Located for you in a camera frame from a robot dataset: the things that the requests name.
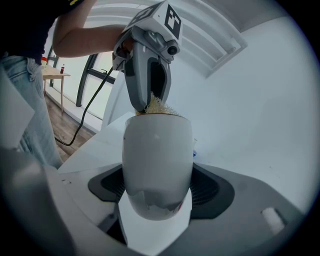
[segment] wooden table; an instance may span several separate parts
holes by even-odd
[[[51,79],[61,79],[61,112],[64,112],[64,80],[65,77],[70,77],[69,74],[63,73],[60,74],[60,70],[52,67],[52,66],[46,66],[44,69],[42,69],[42,76],[44,80],[44,94],[46,94],[46,80]]]

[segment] white ceiling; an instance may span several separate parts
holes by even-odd
[[[160,0],[98,0],[87,22],[128,24]],[[241,32],[285,16],[271,0],[169,0],[183,20],[179,57],[205,77],[247,47]]]
[[[274,0],[202,0],[226,17],[240,32],[287,16]]]

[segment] jeans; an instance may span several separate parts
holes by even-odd
[[[41,66],[32,58],[8,56],[7,53],[0,61],[10,81],[34,110],[18,149],[33,155],[43,165],[58,169],[63,162],[55,142],[44,97]]]

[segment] white wall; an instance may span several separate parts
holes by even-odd
[[[196,162],[263,180],[307,212],[320,179],[314,56],[288,17],[242,35],[248,47],[207,80],[172,62],[167,103],[192,121]],[[129,110],[123,97],[119,115]]]

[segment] white cup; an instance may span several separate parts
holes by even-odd
[[[172,114],[143,114],[125,124],[122,172],[135,212],[166,220],[180,209],[193,169],[191,122]]]

